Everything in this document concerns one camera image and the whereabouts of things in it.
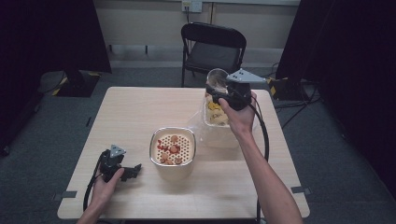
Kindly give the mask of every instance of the hand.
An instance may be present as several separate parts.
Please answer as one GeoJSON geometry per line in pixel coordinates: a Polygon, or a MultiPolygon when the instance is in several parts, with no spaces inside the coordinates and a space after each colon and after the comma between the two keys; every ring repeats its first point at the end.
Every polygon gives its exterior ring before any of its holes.
{"type": "Polygon", "coordinates": [[[124,168],[120,168],[111,179],[106,183],[101,175],[99,175],[93,184],[91,204],[94,204],[103,213],[106,209],[111,196],[114,193],[118,180],[121,178],[124,168]]]}
{"type": "MultiPolygon", "coordinates": [[[[251,92],[251,95],[253,98],[257,97],[256,93],[253,91],[251,92]]],[[[252,102],[252,105],[256,107],[256,101],[252,99],[252,102]]],[[[235,111],[228,105],[226,100],[220,98],[219,103],[224,113],[228,116],[231,130],[237,138],[241,137],[244,133],[252,132],[255,113],[250,106],[247,106],[242,110],[235,111]]]]}

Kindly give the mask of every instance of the person's right hand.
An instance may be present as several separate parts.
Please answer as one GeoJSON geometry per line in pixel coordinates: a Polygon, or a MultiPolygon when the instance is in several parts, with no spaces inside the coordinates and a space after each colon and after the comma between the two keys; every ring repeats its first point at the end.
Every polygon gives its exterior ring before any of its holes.
{"type": "MultiPolygon", "coordinates": [[[[257,95],[255,92],[252,91],[251,95],[256,99],[257,95]]],[[[220,98],[219,103],[222,110],[228,117],[233,134],[235,134],[237,138],[242,137],[245,133],[252,132],[255,113],[250,106],[246,106],[242,110],[235,111],[229,106],[226,100],[220,98]]],[[[252,105],[256,107],[256,101],[254,99],[252,99],[252,105]]]]}

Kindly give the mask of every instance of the black chair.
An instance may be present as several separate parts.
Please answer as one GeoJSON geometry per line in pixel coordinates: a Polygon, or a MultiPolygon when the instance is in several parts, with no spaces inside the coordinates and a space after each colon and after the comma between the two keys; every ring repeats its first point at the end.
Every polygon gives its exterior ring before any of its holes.
{"type": "Polygon", "coordinates": [[[247,41],[233,28],[202,22],[191,22],[181,28],[183,39],[183,65],[181,87],[184,87],[186,70],[207,74],[221,68],[229,74],[241,67],[247,41]]]}

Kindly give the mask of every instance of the white bowl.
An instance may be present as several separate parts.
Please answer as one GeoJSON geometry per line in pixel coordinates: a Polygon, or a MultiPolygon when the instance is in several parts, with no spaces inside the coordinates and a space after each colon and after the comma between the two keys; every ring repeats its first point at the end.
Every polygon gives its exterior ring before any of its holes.
{"type": "Polygon", "coordinates": [[[149,157],[163,179],[179,180],[190,175],[195,150],[195,136],[191,130],[177,127],[161,128],[151,137],[149,157]],[[172,141],[173,136],[177,137],[176,141],[172,141]],[[172,146],[176,146],[178,151],[172,152],[172,146]],[[167,154],[166,161],[162,161],[163,153],[167,154]]]}

